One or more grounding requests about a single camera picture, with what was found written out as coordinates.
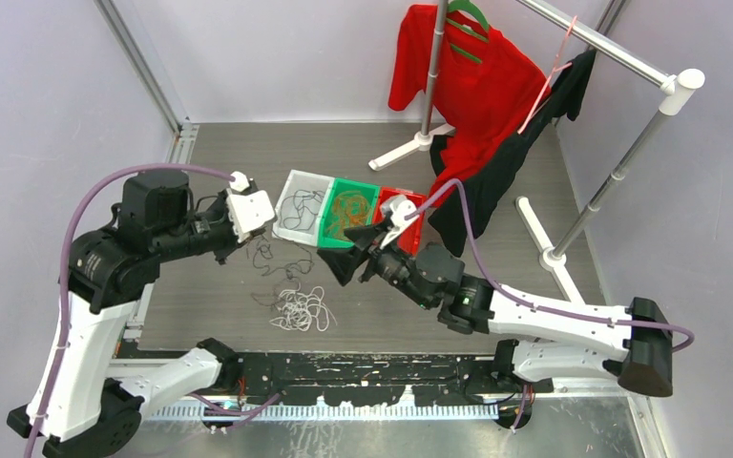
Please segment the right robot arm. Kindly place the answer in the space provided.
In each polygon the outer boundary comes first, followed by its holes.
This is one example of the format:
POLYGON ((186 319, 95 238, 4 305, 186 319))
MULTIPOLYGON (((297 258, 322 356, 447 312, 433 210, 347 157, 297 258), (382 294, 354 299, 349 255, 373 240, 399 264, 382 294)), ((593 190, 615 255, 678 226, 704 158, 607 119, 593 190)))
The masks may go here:
POLYGON ((611 379, 628 391, 665 398, 674 393, 673 332, 658 304, 635 297, 627 306, 572 303, 498 291, 465 271, 447 248, 428 243, 412 255, 383 243, 382 224, 357 228, 349 248, 317 253, 340 285, 377 276, 460 334, 496 334, 494 384, 513 392, 552 378, 611 379))

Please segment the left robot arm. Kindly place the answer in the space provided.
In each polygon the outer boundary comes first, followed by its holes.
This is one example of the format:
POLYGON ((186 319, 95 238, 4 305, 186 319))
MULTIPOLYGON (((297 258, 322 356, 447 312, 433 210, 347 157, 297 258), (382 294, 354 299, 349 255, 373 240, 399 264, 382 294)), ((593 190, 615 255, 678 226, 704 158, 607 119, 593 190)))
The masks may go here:
POLYGON ((240 383, 238 354, 207 338, 152 371, 111 377, 127 321, 164 263, 211 254, 219 264, 265 232, 276 214, 270 196, 240 172, 199 209, 191 174, 208 169, 153 163, 102 178, 76 207, 60 254, 58 325, 32 400, 8 426, 47 457, 108 457, 124 448, 158 410, 204 389, 240 383))

